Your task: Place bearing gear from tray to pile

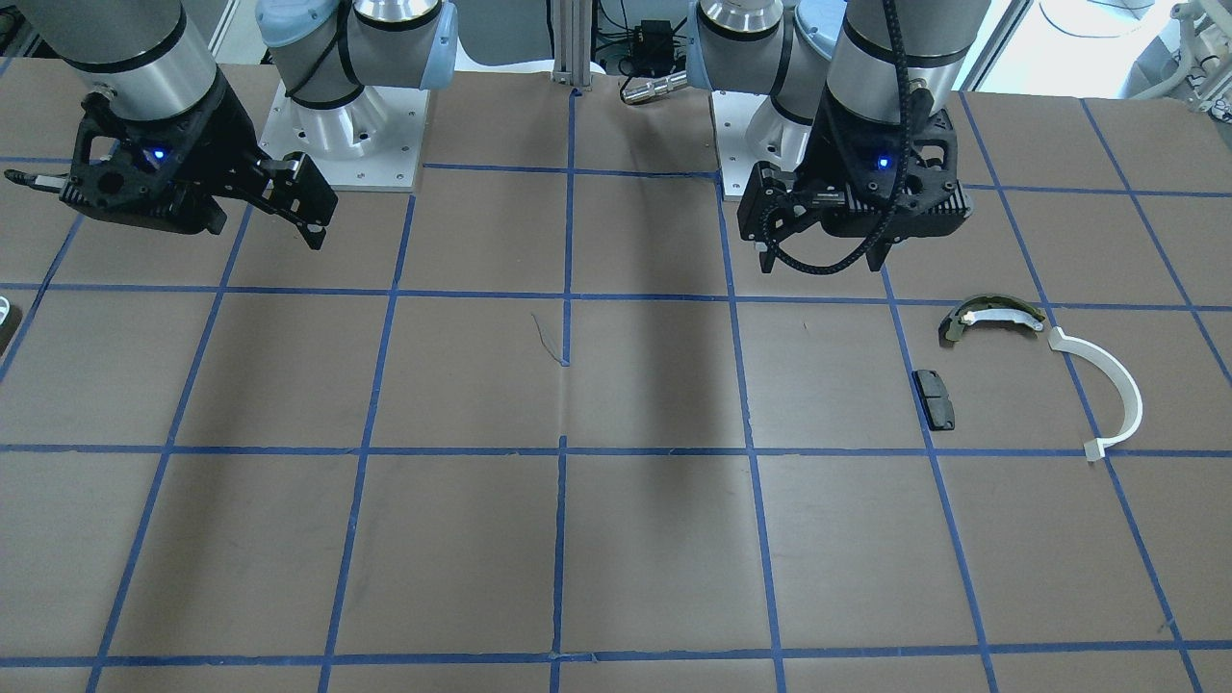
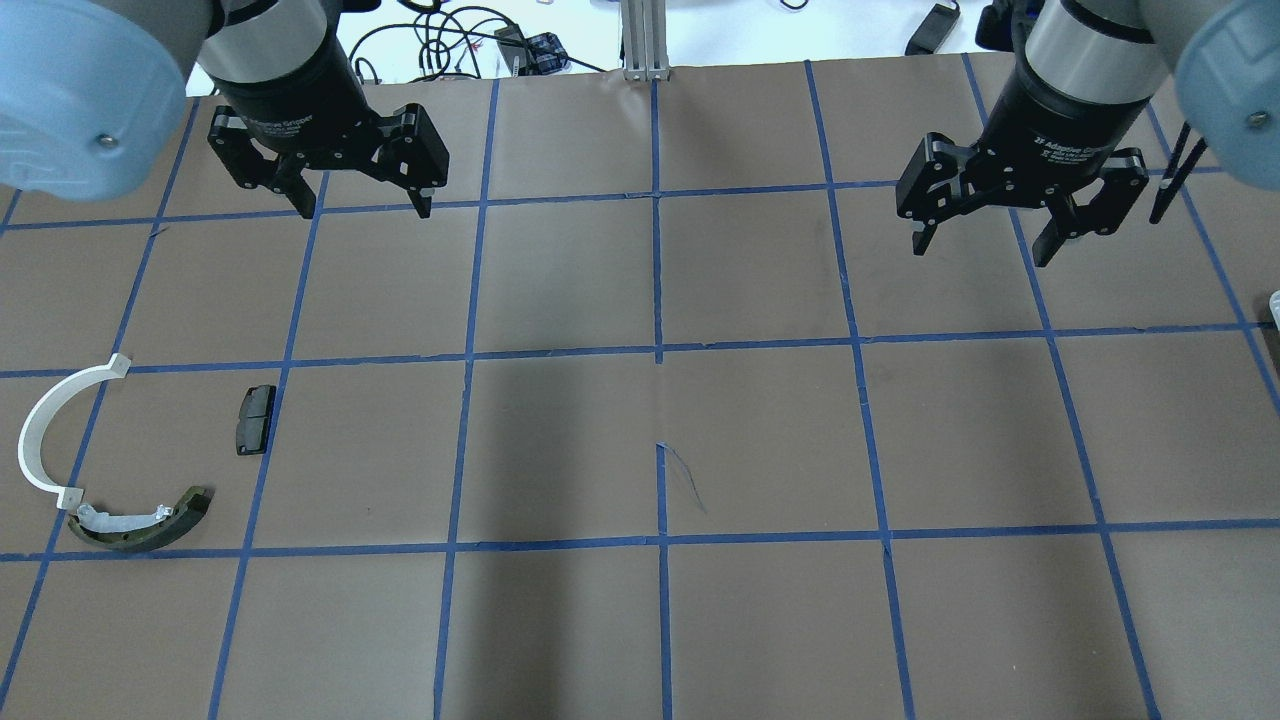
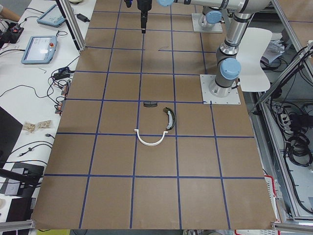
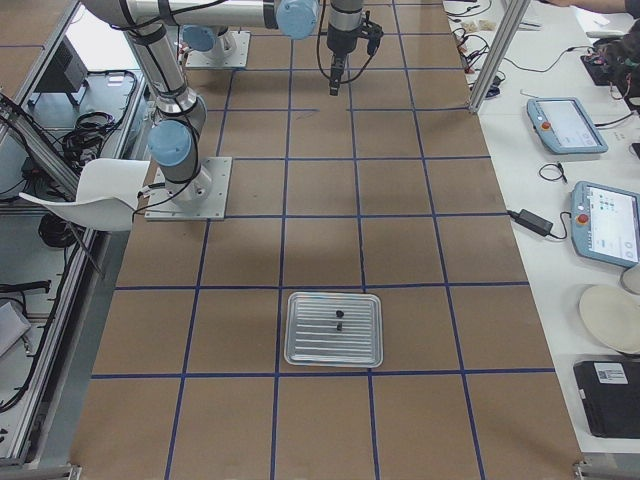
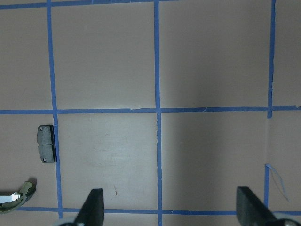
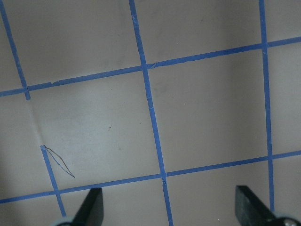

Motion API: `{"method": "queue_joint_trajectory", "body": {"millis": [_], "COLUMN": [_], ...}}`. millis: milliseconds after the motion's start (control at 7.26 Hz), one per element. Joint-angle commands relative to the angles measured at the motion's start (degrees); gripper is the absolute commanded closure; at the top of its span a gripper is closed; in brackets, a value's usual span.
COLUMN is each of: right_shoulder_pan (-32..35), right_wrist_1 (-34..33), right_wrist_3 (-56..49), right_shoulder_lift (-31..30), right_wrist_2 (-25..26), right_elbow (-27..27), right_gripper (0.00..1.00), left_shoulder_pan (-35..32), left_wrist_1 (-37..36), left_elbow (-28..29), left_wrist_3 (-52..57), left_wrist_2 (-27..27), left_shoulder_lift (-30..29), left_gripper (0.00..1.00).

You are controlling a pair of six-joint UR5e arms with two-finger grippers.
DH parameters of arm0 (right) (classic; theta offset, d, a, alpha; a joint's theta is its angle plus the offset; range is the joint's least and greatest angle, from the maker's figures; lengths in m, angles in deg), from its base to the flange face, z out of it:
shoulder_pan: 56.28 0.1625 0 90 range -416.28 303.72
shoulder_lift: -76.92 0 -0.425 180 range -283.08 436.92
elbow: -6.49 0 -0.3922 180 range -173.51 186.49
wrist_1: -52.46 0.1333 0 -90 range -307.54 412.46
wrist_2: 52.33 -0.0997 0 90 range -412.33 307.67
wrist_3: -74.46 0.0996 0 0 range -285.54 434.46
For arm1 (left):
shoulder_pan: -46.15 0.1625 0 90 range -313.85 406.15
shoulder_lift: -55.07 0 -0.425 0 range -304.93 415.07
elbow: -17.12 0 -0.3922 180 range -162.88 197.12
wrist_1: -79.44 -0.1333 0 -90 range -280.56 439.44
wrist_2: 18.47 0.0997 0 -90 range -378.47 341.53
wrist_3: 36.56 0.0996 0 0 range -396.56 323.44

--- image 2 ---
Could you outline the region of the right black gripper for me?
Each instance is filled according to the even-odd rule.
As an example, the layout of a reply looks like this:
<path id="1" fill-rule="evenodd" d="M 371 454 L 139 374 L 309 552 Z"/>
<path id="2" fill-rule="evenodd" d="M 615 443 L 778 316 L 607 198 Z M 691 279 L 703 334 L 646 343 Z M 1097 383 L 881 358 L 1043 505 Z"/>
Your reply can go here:
<path id="1" fill-rule="evenodd" d="M 1069 240 L 1114 233 L 1149 183 L 1143 152 L 1120 145 L 1140 109 L 1073 100 L 1014 70 L 978 140 L 929 132 L 908 161 L 895 210 L 911 223 L 911 252 L 923 256 L 945 222 L 988 206 L 1050 211 L 1030 247 L 1037 268 Z"/>

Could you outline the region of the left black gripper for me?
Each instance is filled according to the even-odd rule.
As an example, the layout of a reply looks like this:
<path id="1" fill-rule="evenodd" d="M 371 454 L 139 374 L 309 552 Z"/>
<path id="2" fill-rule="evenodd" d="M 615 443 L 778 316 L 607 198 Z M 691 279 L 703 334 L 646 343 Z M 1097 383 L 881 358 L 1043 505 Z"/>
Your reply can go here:
<path id="1" fill-rule="evenodd" d="M 239 187 L 280 195 L 312 220 L 317 199 L 303 172 L 351 170 L 404 190 L 417 217 L 431 217 L 449 150 L 422 105 L 378 114 L 335 38 L 279 78 L 214 86 L 225 101 L 207 143 Z"/>

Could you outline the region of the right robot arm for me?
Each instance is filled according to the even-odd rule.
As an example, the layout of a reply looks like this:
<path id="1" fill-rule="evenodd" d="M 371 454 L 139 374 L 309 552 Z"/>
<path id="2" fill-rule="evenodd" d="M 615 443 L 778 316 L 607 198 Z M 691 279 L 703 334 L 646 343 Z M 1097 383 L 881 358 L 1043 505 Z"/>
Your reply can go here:
<path id="1" fill-rule="evenodd" d="M 1185 132 L 1156 193 L 1162 219 L 1211 151 L 1236 181 L 1279 183 L 1279 6 L 1275 1 L 993 1 L 977 42 L 1014 68 L 980 137 L 927 135 L 896 184 L 896 213 L 923 255 L 946 220 L 982 208 L 1043 208 L 1032 247 L 1046 266 L 1068 242 L 1114 233 L 1149 183 L 1121 145 L 1171 82 Z"/>

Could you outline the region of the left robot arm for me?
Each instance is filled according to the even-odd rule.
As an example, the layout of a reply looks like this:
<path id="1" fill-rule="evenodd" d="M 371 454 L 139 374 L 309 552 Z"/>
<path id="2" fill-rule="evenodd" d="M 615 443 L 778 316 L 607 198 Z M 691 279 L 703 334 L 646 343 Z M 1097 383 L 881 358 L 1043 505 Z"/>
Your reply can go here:
<path id="1" fill-rule="evenodd" d="M 88 202 L 137 190 L 201 69 L 221 95 L 207 142 L 233 181 L 311 218 L 306 170 L 357 172 L 430 215 L 451 155 L 425 108 L 388 117 L 337 36 L 375 1 L 5 1 L 1 170 L 17 190 Z"/>

